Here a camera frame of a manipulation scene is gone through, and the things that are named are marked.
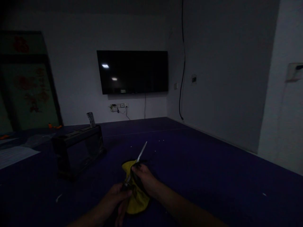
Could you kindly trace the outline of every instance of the white paper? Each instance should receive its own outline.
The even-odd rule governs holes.
[[[7,142],[15,140],[15,139],[17,139],[17,138],[0,140],[0,144],[7,143]]]
[[[0,169],[3,169],[38,153],[40,152],[22,146],[0,150]]]

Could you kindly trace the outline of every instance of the hand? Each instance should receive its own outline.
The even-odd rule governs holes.
[[[103,224],[105,220],[109,218],[118,203],[126,200],[126,203],[123,201],[119,206],[118,217],[115,224],[116,227],[118,224],[122,226],[124,214],[127,208],[128,198],[131,196],[132,191],[129,190],[121,192],[121,188],[122,183],[114,184],[108,193],[99,202],[99,204],[93,209],[93,212],[96,214],[95,217],[97,218],[97,222],[99,224]]]
[[[159,181],[153,176],[148,167],[141,164],[137,168],[133,166],[132,171],[141,179],[146,192],[151,197],[155,197]]]

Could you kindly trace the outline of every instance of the television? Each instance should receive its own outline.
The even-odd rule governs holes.
[[[98,50],[102,93],[168,91],[167,51]]]

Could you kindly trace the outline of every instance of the black box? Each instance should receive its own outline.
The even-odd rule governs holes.
[[[57,155],[58,176],[68,180],[75,180],[85,168],[106,153],[100,125],[54,137],[52,144]]]

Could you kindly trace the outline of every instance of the yellow cloth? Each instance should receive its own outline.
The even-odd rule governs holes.
[[[122,165],[122,169],[126,172],[126,179],[129,177],[131,167],[135,163],[136,160],[125,162]],[[136,185],[133,178],[131,178],[129,184],[132,186],[133,193],[129,198],[129,203],[126,212],[128,214],[137,214],[147,208],[150,198]]]

